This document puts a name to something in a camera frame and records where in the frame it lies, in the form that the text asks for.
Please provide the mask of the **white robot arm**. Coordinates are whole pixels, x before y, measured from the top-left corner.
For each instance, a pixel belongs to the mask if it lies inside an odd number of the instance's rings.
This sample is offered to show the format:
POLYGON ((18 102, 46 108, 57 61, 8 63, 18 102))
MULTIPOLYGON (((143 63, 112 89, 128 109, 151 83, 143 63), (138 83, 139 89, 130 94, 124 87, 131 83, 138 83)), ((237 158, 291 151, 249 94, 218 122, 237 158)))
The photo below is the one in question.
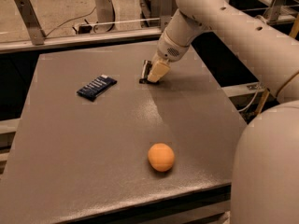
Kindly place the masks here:
POLYGON ((239 60, 212 73, 225 84, 261 82, 278 100, 240 136, 231 187, 231 224, 299 224, 299 43, 229 0, 176 0, 148 79, 158 81, 195 38, 214 33, 239 60))

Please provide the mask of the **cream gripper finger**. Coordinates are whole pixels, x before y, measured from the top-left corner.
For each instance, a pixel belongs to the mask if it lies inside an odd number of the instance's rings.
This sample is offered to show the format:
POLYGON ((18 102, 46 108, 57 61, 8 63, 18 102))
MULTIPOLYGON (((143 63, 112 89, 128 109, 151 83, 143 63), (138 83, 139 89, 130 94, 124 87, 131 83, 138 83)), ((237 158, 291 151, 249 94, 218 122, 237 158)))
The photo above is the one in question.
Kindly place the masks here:
POLYGON ((148 81, 152 83, 158 82, 170 70, 170 66, 165 62, 155 62, 148 74, 148 81))

